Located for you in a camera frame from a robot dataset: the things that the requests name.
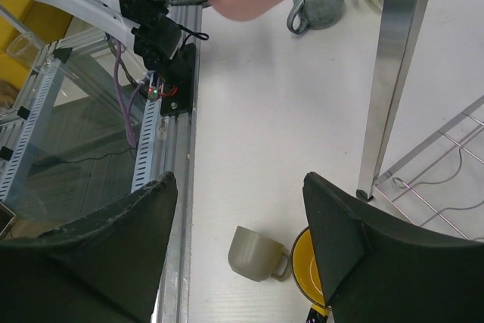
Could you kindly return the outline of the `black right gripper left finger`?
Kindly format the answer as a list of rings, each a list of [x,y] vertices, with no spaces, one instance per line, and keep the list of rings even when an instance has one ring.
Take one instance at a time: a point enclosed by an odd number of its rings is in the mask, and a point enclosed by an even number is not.
[[[3,322],[148,322],[178,200],[173,173],[35,238],[1,242]]]

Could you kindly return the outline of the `clear plastic cup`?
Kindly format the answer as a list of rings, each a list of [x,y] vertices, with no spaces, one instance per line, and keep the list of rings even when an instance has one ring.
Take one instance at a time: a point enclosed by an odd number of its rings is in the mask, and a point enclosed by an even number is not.
[[[36,59],[44,43],[33,33],[22,33],[7,47],[7,54],[29,69],[36,64]]]

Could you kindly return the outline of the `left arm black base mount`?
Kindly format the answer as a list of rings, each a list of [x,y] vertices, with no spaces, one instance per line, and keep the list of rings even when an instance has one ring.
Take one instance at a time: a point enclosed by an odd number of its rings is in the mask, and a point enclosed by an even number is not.
[[[178,116],[193,110],[197,47],[188,39],[197,33],[163,18],[156,26],[132,30],[133,50],[155,73],[149,95],[161,100],[161,116]]]

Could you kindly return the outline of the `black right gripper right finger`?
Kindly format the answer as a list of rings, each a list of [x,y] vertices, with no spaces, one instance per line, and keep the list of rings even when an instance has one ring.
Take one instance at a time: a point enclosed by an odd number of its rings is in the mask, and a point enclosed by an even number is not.
[[[481,322],[483,245],[361,202],[315,172],[302,194],[337,322]]]

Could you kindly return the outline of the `yellow enamel mug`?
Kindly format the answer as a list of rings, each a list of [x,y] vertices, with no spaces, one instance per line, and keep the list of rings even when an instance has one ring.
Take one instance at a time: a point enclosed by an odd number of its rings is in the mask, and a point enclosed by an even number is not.
[[[290,258],[296,286],[311,303],[306,322],[328,322],[330,308],[325,304],[309,227],[296,237]]]

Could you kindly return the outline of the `small grey-green cup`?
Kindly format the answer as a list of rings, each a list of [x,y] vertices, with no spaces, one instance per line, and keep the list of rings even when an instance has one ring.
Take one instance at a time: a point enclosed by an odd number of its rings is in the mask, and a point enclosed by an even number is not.
[[[286,281],[291,274],[288,249],[281,243],[238,226],[228,251],[231,270],[252,281]]]

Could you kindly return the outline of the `aluminium mounting rail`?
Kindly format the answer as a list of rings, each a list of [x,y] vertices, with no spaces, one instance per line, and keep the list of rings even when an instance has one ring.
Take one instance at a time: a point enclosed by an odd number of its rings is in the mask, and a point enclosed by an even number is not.
[[[151,175],[154,177],[167,171],[173,172],[178,200],[152,322],[188,321],[199,68],[200,55],[197,54],[192,110],[177,116],[161,116],[157,121]]]

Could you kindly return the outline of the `stainless steel dish rack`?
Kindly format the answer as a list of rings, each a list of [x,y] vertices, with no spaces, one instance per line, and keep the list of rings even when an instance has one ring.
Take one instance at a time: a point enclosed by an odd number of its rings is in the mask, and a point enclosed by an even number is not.
[[[483,240],[483,0],[383,0],[357,197]]]

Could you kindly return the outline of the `dark speckled grey mug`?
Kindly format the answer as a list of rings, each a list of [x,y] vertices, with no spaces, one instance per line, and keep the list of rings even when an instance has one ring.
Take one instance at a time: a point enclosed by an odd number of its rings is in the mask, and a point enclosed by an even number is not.
[[[344,7],[345,0],[293,0],[287,28],[298,36],[308,30],[326,29],[340,20]]]

